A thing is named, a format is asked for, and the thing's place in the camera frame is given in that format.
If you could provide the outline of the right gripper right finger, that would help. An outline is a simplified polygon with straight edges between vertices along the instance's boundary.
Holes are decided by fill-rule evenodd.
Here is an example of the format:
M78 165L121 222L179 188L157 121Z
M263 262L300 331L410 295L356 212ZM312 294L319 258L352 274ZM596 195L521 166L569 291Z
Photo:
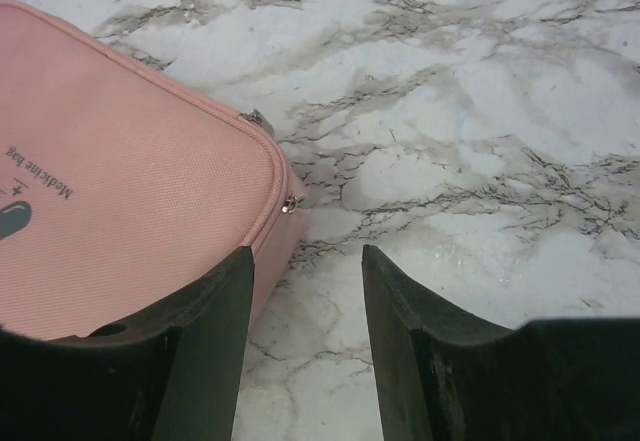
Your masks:
M510 330L362 252L388 440L635 440L639 322L557 318Z

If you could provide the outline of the pink medicine kit case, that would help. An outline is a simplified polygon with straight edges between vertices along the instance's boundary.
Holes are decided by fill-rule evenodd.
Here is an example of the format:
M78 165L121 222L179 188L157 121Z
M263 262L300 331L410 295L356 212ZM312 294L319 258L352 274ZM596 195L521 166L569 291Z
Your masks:
M305 188L257 119L26 4L1 4L1 323L87 335L241 246L263 311Z

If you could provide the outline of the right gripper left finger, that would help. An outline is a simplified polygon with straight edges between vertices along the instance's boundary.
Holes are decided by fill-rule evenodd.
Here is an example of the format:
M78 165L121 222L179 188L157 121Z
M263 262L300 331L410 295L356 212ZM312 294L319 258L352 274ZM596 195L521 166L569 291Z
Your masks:
M1 335L5 440L227 440L254 284L241 247L86 337Z

